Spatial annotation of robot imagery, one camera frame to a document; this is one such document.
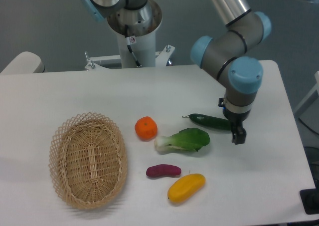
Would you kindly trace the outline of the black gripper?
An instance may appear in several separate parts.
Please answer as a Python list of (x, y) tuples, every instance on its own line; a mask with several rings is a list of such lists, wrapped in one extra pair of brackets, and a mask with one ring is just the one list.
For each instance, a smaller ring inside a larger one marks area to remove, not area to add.
[(219, 98), (218, 106), (222, 108), (223, 114), (230, 121), (232, 131), (232, 143), (244, 144), (246, 141), (246, 130), (242, 123), (250, 113), (250, 105), (237, 106), (228, 101), (227, 98)]

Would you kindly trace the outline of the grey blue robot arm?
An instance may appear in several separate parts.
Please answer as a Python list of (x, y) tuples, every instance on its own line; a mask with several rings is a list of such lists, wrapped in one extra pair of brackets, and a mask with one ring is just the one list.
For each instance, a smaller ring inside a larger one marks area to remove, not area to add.
[[(246, 0), (211, 0), (227, 32), (218, 39), (199, 38), (193, 45), (191, 60), (225, 87), (219, 107), (230, 121), (232, 142), (246, 139), (243, 121), (248, 117), (261, 86), (263, 68), (246, 52), (261, 43), (271, 32), (269, 18), (254, 12)], [(108, 22), (116, 33), (122, 68), (154, 67), (159, 57), (155, 32), (162, 21), (153, 0), (81, 0), (96, 21)]]

